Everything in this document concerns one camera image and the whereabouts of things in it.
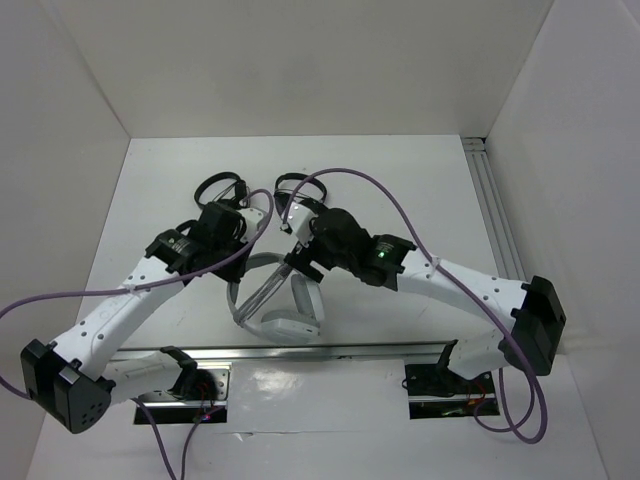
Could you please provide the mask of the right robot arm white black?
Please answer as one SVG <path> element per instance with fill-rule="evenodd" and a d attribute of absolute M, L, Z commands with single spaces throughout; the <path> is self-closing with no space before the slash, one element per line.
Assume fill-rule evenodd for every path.
<path fill-rule="evenodd" d="M 339 208 L 315 213 L 293 204 L 283 217 L 284 230 L 298 241 L 285 261 L 312 280 L 340 268 L 366 285 L 425 296 L 493 324 L 488 333 L 445 346 L 436 369 L 444 390 L 460 391 L 479 375 L 508 366 L 550 374 L 566 316 L 549 280 L 509 280 L 429 257 L 409 240 L 370 235 Z"/>

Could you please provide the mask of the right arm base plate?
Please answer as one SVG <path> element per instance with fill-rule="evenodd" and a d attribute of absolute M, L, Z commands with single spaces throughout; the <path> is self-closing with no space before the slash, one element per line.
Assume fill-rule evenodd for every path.
<path fill-rule="evenodd" d="M 401 383 L 408 394 L 411 419 L 499 416 L 493 377 L 485 372 L 474 380 L 445 377 L 435 364 L 406 364 Z"/>

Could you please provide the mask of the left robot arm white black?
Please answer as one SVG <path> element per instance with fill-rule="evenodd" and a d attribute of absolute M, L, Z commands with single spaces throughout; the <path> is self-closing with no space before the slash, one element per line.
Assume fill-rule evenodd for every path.
<path fill-rule="evenodd" d="M 88 430 L 110 406 L 131 398 L 150 392 L 189 397 L 211 377 L 183 350 L 166 346 L 132 360 L 113 357 L 196 275 L 210 272 L 227 282 L 240 279 L 249 243 L 264 220 L 264 211 L 257 208 L 211 202 L 186 233 L 160 233 L 122 282 L 123 294 L 108 296 L 51 342 L 33 340 L 22 350 L 28 397 L 73 434 Z"/>

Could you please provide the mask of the grey white headphones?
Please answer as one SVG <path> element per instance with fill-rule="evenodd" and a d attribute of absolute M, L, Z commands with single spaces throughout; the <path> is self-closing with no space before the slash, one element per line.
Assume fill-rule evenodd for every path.
<path fill-rule="evenodd" d="M 320 286 L 284 263 L 284 256 L 272 252 L 251 255 L 246 263 L 246 272 L 275 265 L 276 269 L 266 281 L 240 306 L 238 282 L 230 282 L 226 288 L 227 305 L 234 323 L 253 336 L 277 345 L 303 345 L 320 336 L 325 309 Z M 265 312 L 260 321 L 251 318 L 287 282 L 290 282 L 294 309 L 275 309 Z"/>

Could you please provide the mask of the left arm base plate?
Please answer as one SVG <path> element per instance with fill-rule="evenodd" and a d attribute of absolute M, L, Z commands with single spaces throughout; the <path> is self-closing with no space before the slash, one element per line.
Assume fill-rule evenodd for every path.
<path fill-rule="evenodd" d="M 160 391 L 141 397 L 142 403 L 158 425 L 187 425 L 200 417 L 203 424 L 227 422 L 231 365 L 204 362 L 202 373 L 198 375 L 195 385 L 184 397 Z"/>

